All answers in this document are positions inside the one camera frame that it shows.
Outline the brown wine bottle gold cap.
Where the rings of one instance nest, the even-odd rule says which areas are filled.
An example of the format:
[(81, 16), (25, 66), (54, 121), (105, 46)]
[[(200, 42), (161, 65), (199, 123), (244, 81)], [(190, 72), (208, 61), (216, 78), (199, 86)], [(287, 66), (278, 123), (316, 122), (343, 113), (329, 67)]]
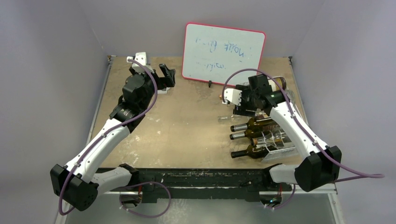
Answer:
[(280, 89), (283, 89), (284, 91), (287, 90), (286, 79), (282, 76), (274, 77), (273, 79), (268, 78), (268, 82), (272, 91), (278, 91)]

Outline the white ruler set package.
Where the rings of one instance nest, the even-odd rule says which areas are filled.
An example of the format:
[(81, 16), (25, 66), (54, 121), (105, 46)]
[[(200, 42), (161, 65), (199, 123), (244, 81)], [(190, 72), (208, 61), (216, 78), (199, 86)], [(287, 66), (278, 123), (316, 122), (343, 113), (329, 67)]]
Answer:
[(166, 87), (164, 89), (157, 90), (157, 94), (167, 94), (169, 90), (170, 90), (170, 87)]

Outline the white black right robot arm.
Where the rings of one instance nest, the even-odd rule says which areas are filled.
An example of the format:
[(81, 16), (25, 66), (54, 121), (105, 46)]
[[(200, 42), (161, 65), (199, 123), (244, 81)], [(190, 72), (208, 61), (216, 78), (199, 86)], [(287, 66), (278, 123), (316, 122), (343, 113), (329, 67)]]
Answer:
[(264, 74), (249, 77), (248, 85), (224, 89), (223, 100), (235, 105), (235, 114), (264, 111), (285, 132), (303, 159), (299, 165), (271, 167), (262, 177), (266, 189), (288, 183), (309, 192), (338, 179), (341, 150), (321, 140), (298, 115), (285, 90), (280, 87), (274, 91)]

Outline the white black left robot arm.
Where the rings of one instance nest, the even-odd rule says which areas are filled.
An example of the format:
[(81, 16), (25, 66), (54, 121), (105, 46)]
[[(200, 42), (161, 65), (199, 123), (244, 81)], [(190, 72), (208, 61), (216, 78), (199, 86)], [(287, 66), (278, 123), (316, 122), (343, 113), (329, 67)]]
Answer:
[(66, 165), (56, 164), (51, 169), (51, 182), (54, 193), (59, 196), (58, 210), (61, 215), (67, 214), (63, 211), (64, 202), (69, 203), (71, 209), (84, 211), (98, 196), (110, 190), (124, 187), (133, 191), (138, 188), (141, 182), (139, 171), (132, 166), (121, 164), (104, 173), (97, 173), (97, 170), (116, 146), (140, 124), (156, 102), (158, 91), (175, 86), (175, 69), (169, 69), (163, 63), (159, 68), (163, 77), (148, 66), (141, 68), (132, 64), (129, 68), (131, 75), (122, 87), (122, 95), (100, 132)]

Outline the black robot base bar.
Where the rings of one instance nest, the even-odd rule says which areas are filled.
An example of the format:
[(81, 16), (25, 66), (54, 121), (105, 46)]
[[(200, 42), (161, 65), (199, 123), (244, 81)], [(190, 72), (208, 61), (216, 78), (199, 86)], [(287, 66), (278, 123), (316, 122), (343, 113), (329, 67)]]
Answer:
[(133, 182), (120, 191), (140, 192), (143, 203), (158, 199), (240, 199), (268, 201), (290, 193), (292, 186), (269, 180), (267, 169), (139, 168)]

